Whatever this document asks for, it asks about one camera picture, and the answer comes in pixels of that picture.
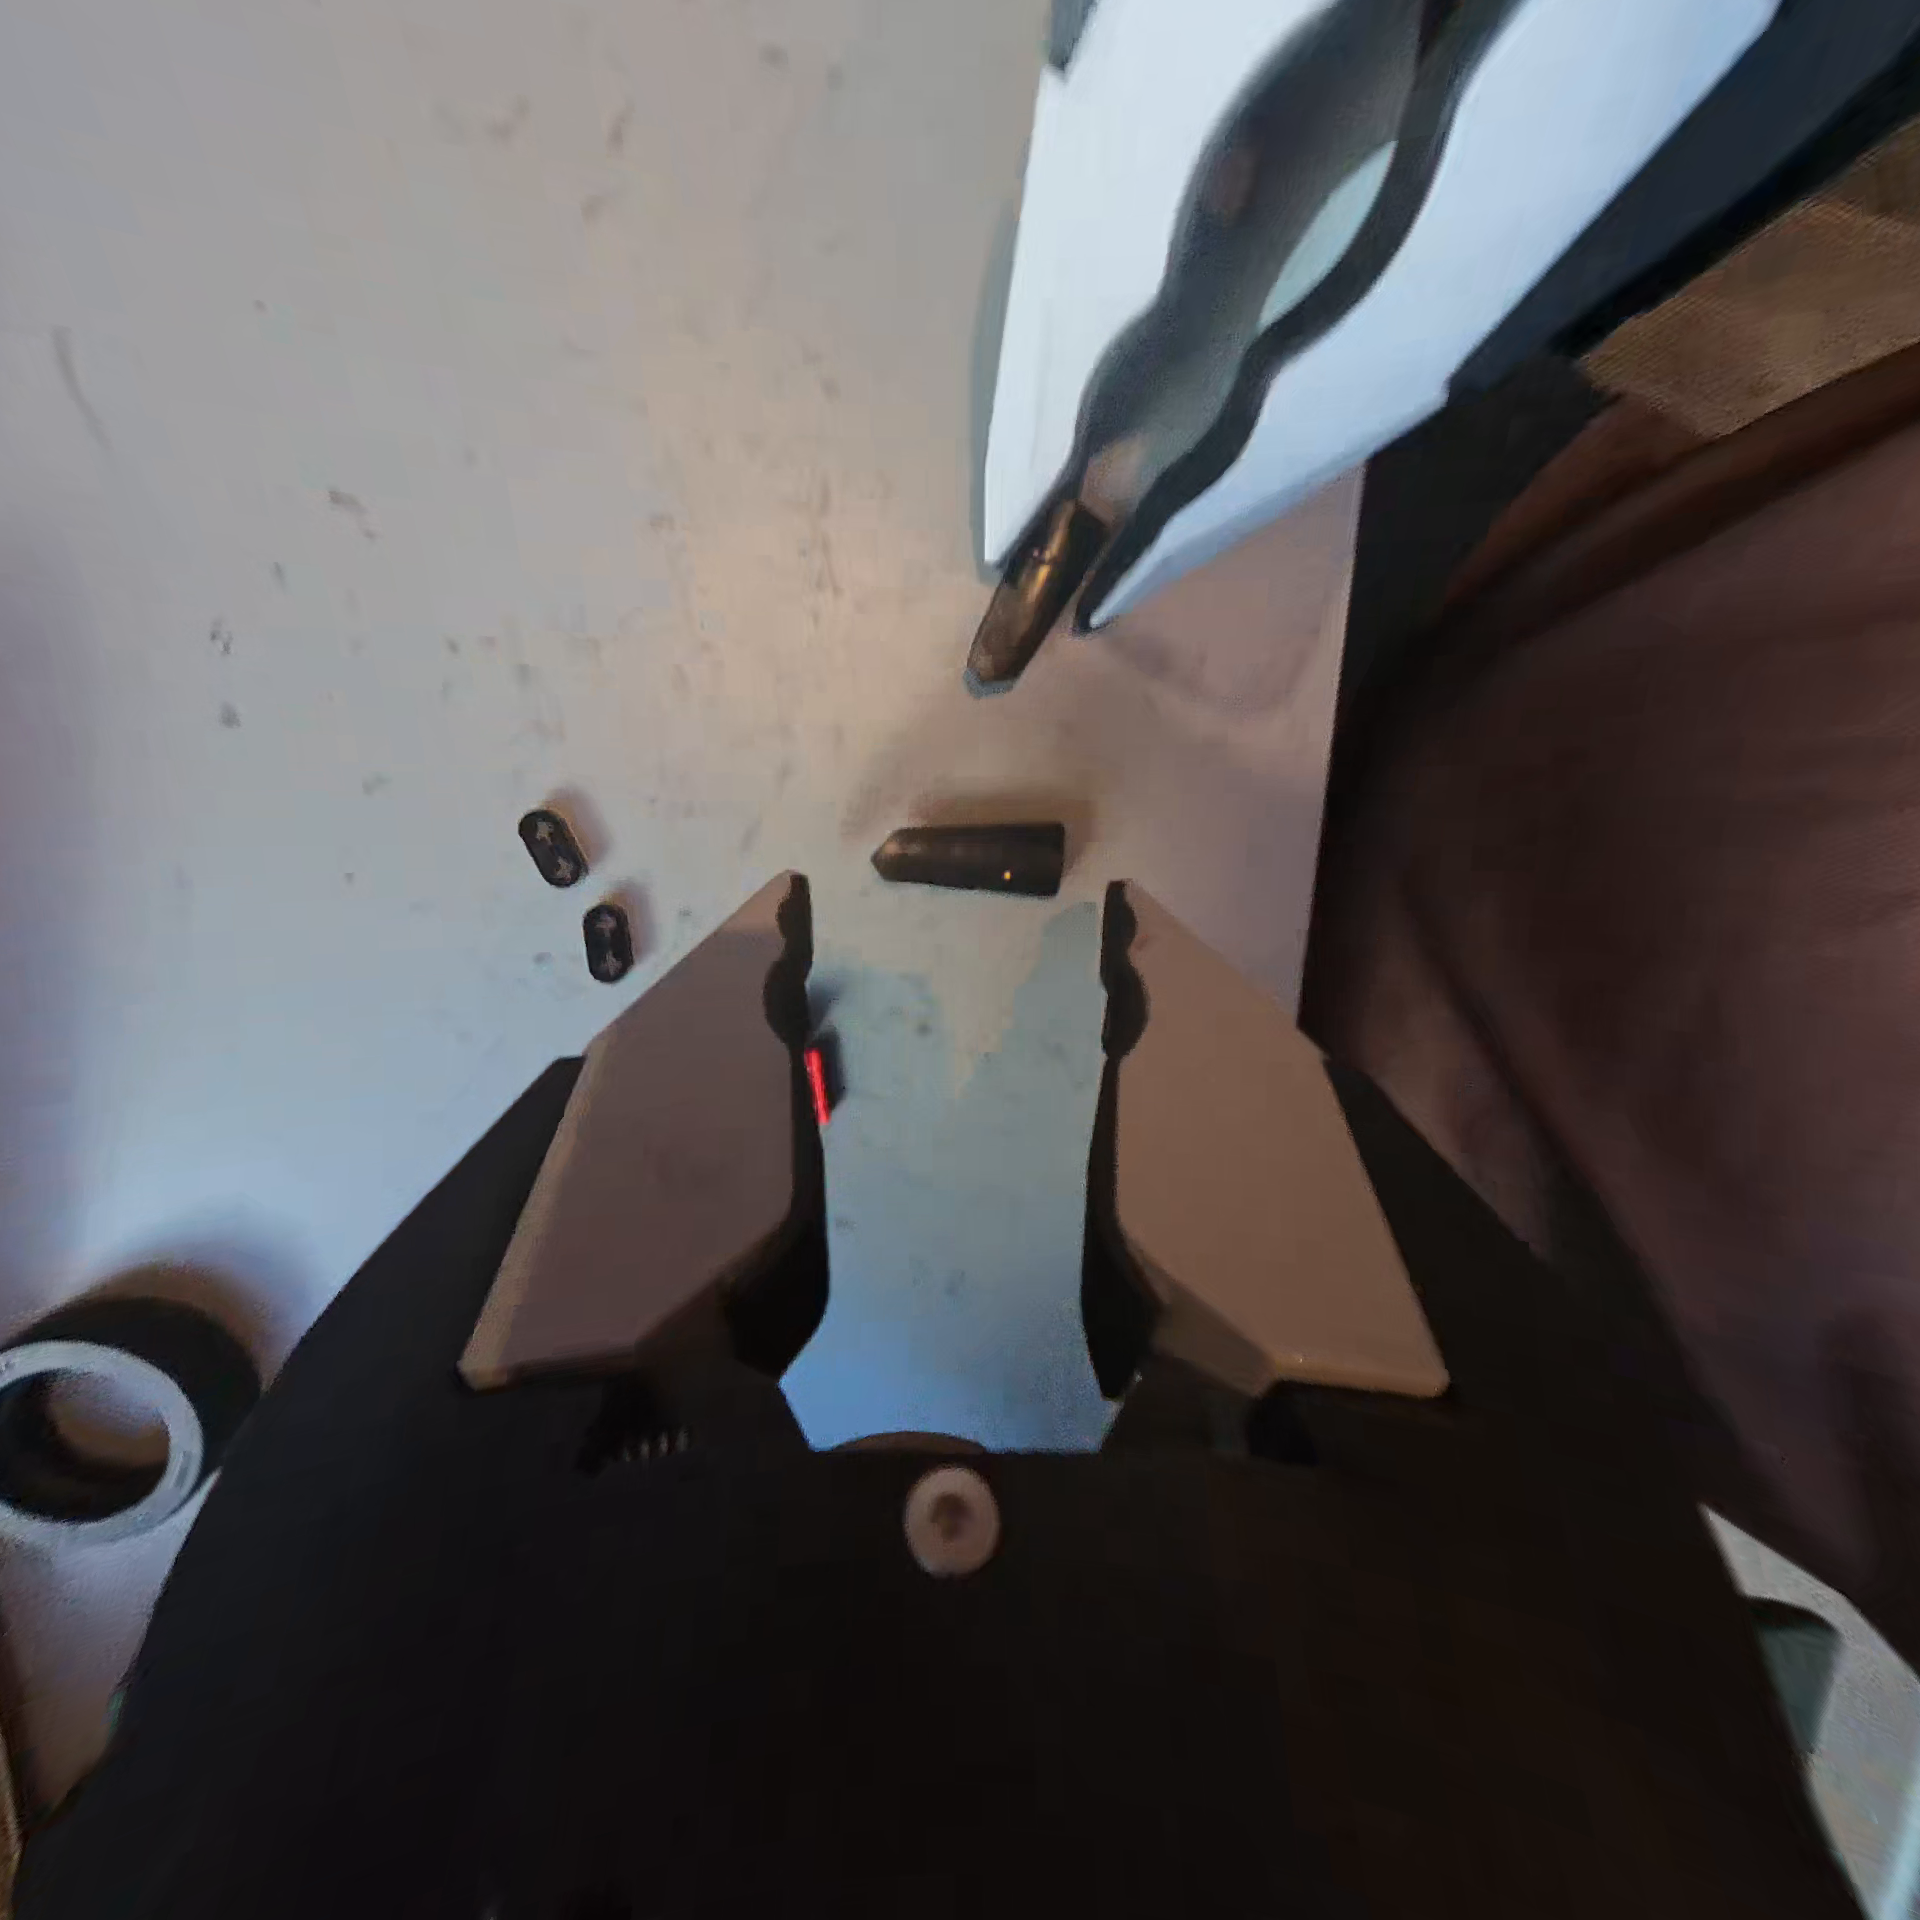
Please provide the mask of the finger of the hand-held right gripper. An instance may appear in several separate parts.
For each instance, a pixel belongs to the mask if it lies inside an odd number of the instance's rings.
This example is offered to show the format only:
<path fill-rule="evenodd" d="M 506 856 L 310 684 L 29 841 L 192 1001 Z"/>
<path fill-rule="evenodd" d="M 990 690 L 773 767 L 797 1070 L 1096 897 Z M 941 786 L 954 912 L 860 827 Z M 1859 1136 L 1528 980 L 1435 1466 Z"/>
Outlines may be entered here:
<path fill-rule="evenodd" d="M 1770 28 L 1770 2 L 1467 3 L 1326 271 L 1088 574 L 1093 632 L 1439 411 L 1452 375 Z"/>
<path fill-rule="evenodd" d="M 1333 267 L 1413 96 L 1418 3 L 1090 3 L 1035 104 L 982 455 L 1012 577 L 1059 497 L 1127 525 Z"/>

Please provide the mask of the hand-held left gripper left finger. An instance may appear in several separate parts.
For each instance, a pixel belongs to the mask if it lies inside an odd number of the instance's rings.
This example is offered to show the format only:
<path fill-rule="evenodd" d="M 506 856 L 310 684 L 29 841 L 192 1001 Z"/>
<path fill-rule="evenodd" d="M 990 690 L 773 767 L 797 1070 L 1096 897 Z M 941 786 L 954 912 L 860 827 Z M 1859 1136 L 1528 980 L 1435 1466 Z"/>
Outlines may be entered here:
<path fill-rule="evenodd" d="M 780 871 L 588 1043 L 469 1388 L 697 1351 L 782 1380 L 804 1354 L 831 1298 L 810 965 L 808 877 Z"/>

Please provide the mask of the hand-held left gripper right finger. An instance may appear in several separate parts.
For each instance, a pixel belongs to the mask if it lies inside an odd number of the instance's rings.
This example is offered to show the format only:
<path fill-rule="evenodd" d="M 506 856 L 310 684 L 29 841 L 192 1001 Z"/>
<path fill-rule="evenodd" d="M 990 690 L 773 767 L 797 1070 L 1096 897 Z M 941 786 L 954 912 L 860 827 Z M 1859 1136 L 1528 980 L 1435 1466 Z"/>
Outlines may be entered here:
<path fill-rule="evenodd" d="M 1132 880 L 1100 912 L 1083 1330 L 1100 1394 L 1156 1357 L 1257 1400 L 1435 1401 L 1450 1372 L 1294 1015 Z"/>

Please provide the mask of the black long panel piece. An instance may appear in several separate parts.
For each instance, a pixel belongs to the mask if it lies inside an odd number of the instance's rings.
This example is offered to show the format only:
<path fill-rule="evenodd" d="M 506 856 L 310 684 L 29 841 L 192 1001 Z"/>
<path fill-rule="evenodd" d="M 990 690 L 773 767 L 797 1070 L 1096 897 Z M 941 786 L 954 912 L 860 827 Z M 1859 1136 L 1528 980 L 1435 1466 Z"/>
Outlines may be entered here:
<path fill-rule="evenodd" d="M 1052 900 L 1066 871 L 1062 822 L 962 822 L 892 829 L 872 851 L 894 885 Z"/>
<path fill-rule="evenodd" d="M 1108 541 L 1108 523 L 1075 492 L 1057 492 L 1044 503 L 1012 546 L 974 628 L 964 667 L 974 697 L 995 697 L 1020 682 L 1072 612 Z"/>

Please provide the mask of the person's right forearm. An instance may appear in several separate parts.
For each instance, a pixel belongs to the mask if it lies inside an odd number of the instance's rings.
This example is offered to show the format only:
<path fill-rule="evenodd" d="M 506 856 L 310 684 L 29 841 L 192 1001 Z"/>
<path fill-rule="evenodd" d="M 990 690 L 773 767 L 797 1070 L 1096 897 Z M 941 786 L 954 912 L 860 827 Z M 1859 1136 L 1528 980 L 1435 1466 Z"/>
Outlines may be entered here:
<path fill-rule="evenodd" d="M 1598 391 L 1723 438 L 1918 338 L 1918 122 L 1581 357 Z"/>

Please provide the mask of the black rubber tyre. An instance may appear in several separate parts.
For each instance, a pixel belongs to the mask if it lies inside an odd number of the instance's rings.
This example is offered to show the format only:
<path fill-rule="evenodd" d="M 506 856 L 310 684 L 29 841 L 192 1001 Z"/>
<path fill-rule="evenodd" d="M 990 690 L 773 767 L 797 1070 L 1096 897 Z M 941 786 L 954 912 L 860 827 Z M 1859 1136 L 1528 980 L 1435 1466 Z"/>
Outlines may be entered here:
<path fill-rule="evenodd" d="M 3 1540 L 54 1553 L 157 1531 L 225 1464 L 262 1396 L 245 1343 L 200 1308 L 94 1298 L 3 1349 Z"/>

